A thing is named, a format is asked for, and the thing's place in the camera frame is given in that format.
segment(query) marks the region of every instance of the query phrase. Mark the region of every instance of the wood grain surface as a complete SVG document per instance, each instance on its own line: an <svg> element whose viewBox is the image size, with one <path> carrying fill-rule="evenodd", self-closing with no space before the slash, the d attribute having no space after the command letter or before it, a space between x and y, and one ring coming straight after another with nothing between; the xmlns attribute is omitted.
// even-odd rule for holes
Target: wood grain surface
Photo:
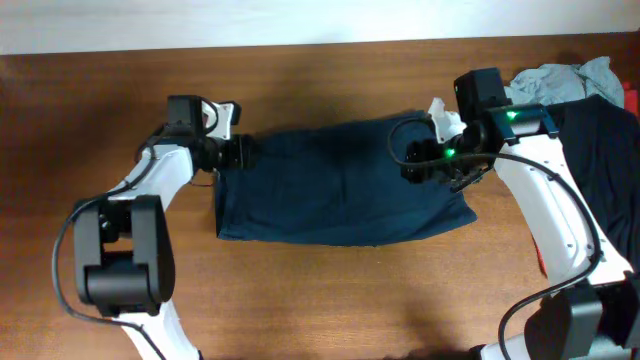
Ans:
<svg viewBox="0 0 640 360"><path fill-rule="evenodd" d="M453 80L474 68L497 66L507 80L543 63L607 55L637 86L638 40L632 33L0 57L0 358L138 358L120 329L63 313L50 256L73 203L131 170L136 146L165 121L167 95L235 100L243 106L236 131L264 134L425 109L434 96L455 109ZM495 174L465 197L479 216L472 225L424 241L331 248L218 240L211 190L185 187L167 213L184 328L206 359L381 359L494 342L507 308L547 282L524 218ZM78 305L70 240L60 263ZM532 311L516 316L508 333L522 331Z"/></svg>

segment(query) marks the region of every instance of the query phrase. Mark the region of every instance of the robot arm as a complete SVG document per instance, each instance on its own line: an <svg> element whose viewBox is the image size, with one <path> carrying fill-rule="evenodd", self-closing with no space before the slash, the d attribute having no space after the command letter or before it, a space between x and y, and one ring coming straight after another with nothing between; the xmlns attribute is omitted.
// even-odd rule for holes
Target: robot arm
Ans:
<svg viewBox="0 0 640 360"><path fill-rule="evenodd" d="M503 342L509 317L520 305L542 298L524 334L485 346L480 358L629 358L640 345L640 282L583 206L546 109L511 105L495 68L458 78L454 89L466 128L444 142L410 144L406 162L392 156L410 182L436 178L452 191L495 167L524 214L552 285L515 305L501 321ZM434 117L435 127L449 130L440 118Z"/></svg>
<svg viewBox="0 0 640 360"><path fill-rule="evenodd" d="M142 327L150 339L123 326L143 359L201 359L189 342L171 300L175 264L164 212L198 170L252 165L252 140L232 136L240 115L235 103L213 104L196 96L172 96L169 121L143 149L131 173L114 188L129 190L87 207L74 224L76 288L103 317ZM130 251L104 244L128 237Z"/></svg>

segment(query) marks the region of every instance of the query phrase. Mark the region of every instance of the navy t-shirt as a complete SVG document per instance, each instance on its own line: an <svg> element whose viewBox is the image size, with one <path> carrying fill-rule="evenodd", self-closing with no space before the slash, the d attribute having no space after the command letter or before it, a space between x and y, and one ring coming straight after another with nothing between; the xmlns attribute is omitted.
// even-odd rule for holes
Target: navy t-shirt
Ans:
<svg viewBox="0 0 640 360"><path fill-rule="evenodd" d="M256 166L224 170L216 184L218 237L296 244L372 246L424 239L476 220L461 193L435 181L410 184L386 149L386 120L278 133L259 139ZM397 133L403 158L427 126Z"/></svg>

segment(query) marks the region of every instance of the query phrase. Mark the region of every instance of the red object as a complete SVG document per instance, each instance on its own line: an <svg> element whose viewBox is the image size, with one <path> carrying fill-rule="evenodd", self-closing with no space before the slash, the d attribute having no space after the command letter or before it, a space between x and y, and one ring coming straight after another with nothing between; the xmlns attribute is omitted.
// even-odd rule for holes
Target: red object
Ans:
<svg viewBox="0 0 640 360"><path fill-rule="evenodd" d="M638 116L638 90L631 89L631 84L628 82L622 83L624 89L624 108Z"/></svg>
<svg viewBox="0 0 640 360"><path fill-rule="evenodd" d="M538 248L538 244L536 244L536 239L531 236L531 240L533 240L533 246L536 247L536 254L538 255L538 266L540 266L540 272L544 277L548 277L547 275L547 267L544 265L544 261L542 260L542 254L540 254L540 249Z"/></svg>

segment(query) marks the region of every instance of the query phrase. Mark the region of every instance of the folded cloth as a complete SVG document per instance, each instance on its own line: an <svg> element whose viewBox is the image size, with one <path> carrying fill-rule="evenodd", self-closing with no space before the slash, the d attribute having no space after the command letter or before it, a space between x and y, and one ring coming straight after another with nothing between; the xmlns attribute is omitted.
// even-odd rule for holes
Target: folded cloth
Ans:
<svg viewBox="0 0 640 360"><path fill-rule="evenodd" d="M640 125L600 96L549 106L571 175L611 244L640 270Z"/></svg>
<svg viewBox="0 0 640 360"><path fill-rule="evenodd" d="M624 90L609 69L610 59L602 56L586 64L545 64L518 74L504 90L514 104L559 104L601 95L624 107Z"/></svg>
<svg viewBox="0 0 640 360"><path fill-rule="evenodd" d="M358 121L258 140L250 170L221 171L216 184L220 239L372 246L424 239L476 220L462 194L434 181L409 184L386 150L398 121ZM424 125L398 131L404 157L413 140L433 137Z"/></svg>

